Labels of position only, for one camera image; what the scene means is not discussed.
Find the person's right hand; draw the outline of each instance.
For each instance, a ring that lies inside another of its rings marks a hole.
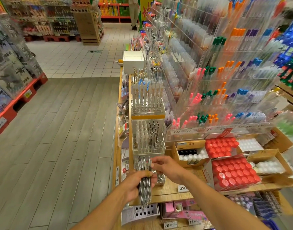
[[[162,172],[172,182],[183,185],[183,177],[188,172],[170,156],[157,156],[152,158],[152,169]]]

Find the empty white box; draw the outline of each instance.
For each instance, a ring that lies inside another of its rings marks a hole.
[[[123,70],[125,74],[133,74],[133,69],[143,69],[145,61],[142,51],[124,51]]]

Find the wood-look floor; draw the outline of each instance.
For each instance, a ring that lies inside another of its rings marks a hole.
[[[0,230],[66,230],[108,194],[118,77],[56,78],[0,135]]]

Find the person standing in aisle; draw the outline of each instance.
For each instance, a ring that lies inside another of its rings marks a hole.
[[[132,27],[132,30],[136,31],[137,30],[136,23],[137,23],[138,14],[139,14],[138,0],[128,0],[128,5],[129,5],[131,27]]]
[[[184,185],[216,229],[269,230],[266,225],[246,209],[212,189],[195,174],[181,167],[171,157],[154,157],[151,167],[157,173],[163,173],[172,182]],[[123,207],[138,197],[137,186],[144,177],[152,177],[153,188],[157,181],[156,174],[148,170],[142,170],[127,175],[123,182],[71,230],[112,229]]]

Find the hand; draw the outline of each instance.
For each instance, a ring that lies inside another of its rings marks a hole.
[[[188,171],[181,167],[170,156],[157,156],[152,158],[152,169],[162,172],[172,182],[183,185],[183,175]]]
[[[157,175],[148,170],[134,170],[133,172],[129,172],[124,181],[121,182],[119,187],[121,187],[121,190],[125,192],[125,203],[128,203],[138,197],[139,190],[137,186],[144,177],[151,177],[151,187],[153,188],[157,181]]]

